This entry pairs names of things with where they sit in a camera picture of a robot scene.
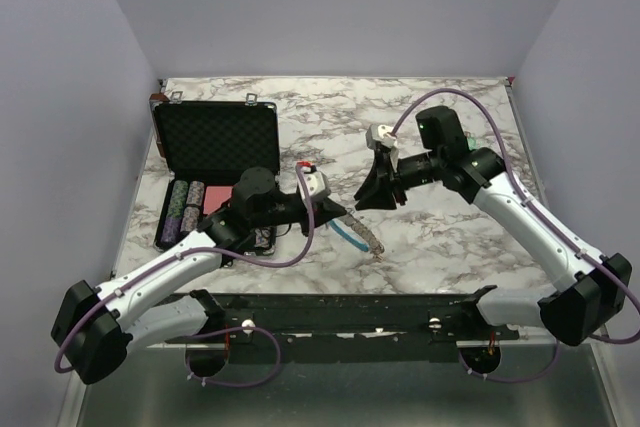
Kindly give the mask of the grey blue spiral keyring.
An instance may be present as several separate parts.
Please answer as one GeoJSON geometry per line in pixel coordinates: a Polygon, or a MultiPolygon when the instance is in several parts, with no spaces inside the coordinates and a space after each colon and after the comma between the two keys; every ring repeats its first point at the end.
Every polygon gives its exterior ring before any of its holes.
{"type": "Polygon", "coordinates": [[[348,212],[344,216],[331,220],[329,227],[359,251],[368,253],[377,260],[382,259],[385,253],[384,245],[353,213],[348,212]]]}

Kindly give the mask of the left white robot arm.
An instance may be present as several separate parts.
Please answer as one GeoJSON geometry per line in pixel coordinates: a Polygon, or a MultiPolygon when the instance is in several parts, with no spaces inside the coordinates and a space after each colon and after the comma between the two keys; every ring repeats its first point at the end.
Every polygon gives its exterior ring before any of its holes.
{"type": "Polygon", "coordinates": [[[189,298],[177,308],[157,304],[232,260],[273,269],[300,262],[311,248],[316,228],[346,210],[331,199],[326,176],[314,165],[301,162],[295,174],[296,190],[287,194],[270,170],[250,168],[225,204],[159,257],[96,287],[84,280],[69,287],[51,330],[58,347],[55,372],[74,372],[90,385],[113,373],[137,346],[190,336],[201,342],[214,340],[222,319],[201,301],[189,298]],[[306,238],[295,257],[270,262],[250,255],[257,229],[293,224],[306,238]]]}

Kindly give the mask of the orange poker chip stack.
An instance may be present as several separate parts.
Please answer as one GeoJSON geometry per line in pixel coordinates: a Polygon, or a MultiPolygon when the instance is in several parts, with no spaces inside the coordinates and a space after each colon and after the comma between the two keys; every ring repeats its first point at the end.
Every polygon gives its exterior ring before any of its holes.
{"type": "Polygon", "coordinates": [[[258,228],[255,230],[256,249],[269,250],[274,243],[274,233],[272,228],[258,228]]]}

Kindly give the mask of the green tagged key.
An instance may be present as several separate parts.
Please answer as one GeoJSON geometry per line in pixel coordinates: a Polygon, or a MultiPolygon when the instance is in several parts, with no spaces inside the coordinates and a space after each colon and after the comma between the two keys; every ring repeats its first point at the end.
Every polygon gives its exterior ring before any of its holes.
{"type": "Polygon", "coordinates": [[[466,137],[466,140],[467,140],[468,147],[471,150],[475,150],[475,149],[478,148],[477,139],[469,131],[465,132],[465,137],[466,137]]]}

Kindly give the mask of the pink playing card deck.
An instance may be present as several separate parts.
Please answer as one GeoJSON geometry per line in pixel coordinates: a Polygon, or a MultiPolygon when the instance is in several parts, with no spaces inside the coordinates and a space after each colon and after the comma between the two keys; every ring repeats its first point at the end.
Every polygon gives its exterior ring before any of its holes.
{"type": "Polygon", "coordinates": [[[209,215],[225,204],[232,194],[231,186],[207,186],[203,201],[203,214],[209,215]]]}

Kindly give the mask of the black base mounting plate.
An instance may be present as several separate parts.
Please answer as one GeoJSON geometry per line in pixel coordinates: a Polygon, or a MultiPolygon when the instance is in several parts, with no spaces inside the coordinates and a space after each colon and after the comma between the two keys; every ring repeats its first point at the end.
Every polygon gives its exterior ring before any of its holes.
{"type": "Polygon", "coordinates": [[[190,292],[208,320],[203,332],[224,336],[191,342],[197,366],[454,362],[462,344],[516,340],[517,331],[491,326],[472,294],[222,294],[190,292]]]}

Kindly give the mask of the black poker chip case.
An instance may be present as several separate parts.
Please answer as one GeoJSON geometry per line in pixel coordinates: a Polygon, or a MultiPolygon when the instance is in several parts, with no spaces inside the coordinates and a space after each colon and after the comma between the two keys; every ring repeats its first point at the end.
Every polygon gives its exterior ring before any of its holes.
{"type": "Polygon", "coordinates": [[[201,181],[206,189],[232,187],[251,167],[280,173],[275,103],[259,101],[254,94],[244,101],[171,100],[154,94],[149,106],[156,145],[171,181],[201,181]]]}

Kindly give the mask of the purple poker chip stack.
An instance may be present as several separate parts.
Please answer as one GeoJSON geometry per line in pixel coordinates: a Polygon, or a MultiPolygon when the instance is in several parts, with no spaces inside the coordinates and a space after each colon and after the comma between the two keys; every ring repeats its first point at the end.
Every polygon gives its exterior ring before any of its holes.
{"type": "Polygon", "coordinates": [[[159,249],[173,247],[195,229],[202,217],[204,191],[201,181],[170,182],[156,232],[155,245],[159,249]]]}

